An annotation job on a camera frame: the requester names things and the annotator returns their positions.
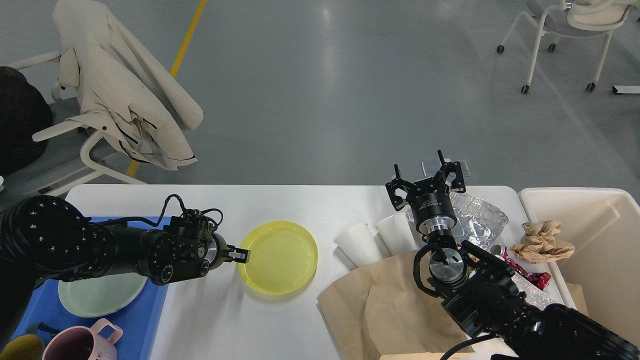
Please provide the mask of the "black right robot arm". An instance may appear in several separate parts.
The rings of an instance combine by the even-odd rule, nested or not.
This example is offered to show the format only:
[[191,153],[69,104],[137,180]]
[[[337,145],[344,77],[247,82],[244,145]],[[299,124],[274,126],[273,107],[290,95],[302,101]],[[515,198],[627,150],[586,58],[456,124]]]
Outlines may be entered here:
[[432,177],[410,182],[395,165],[385,187],[395,210],[410,207],[422,235],[424,245],[413,259],[416,286],[441,298],[442,308],[468,335],[442,359],[500,338],[516,360],[637,360],[637,346],[578,310],[528,303],[507,262],[470,241],[455,241],[458,220],[450,194],[465,193],[466,184],[458,161],[446,161],[441,151],[438,157],[440,167]]

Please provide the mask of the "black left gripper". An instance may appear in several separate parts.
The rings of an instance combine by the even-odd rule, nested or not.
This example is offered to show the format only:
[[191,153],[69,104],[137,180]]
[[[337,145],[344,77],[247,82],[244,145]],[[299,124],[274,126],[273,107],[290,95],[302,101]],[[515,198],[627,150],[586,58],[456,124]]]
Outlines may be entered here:
[[208,251],[202,263],[203,271],[212,271],[224,263],[235,262],[237,264],[247,264],[249,262],[250,250],[227,245],[226,240],[218,233],[211,234]]

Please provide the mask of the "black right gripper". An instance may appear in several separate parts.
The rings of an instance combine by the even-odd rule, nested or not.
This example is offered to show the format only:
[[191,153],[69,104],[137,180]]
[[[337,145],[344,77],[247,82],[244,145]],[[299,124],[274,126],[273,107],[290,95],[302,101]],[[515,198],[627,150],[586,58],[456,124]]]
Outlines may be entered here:
[[394,210],[400,211],[410,205],[414,227],[423,235],[452,230],[458,220],[450,193],[467,192],[461,163],[447,161],[441,149],[437,153],[440,167],[433,178],[409,182],[402,178],[398,164],[394,164],[394,176],[385,184]]

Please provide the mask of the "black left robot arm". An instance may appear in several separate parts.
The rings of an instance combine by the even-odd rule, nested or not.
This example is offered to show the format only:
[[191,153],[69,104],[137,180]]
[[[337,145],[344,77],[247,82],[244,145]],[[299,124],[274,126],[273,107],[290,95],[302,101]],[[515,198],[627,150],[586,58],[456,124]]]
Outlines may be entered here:
[[33,292],[48,280],[91,280],[134,273],[154,285],[203,278],[250,251],[227,244],[210,210],[185,207],[169,224],[140,216],[93,221],[66,200],[41,194],[1,212],[1,346],[9,342]]

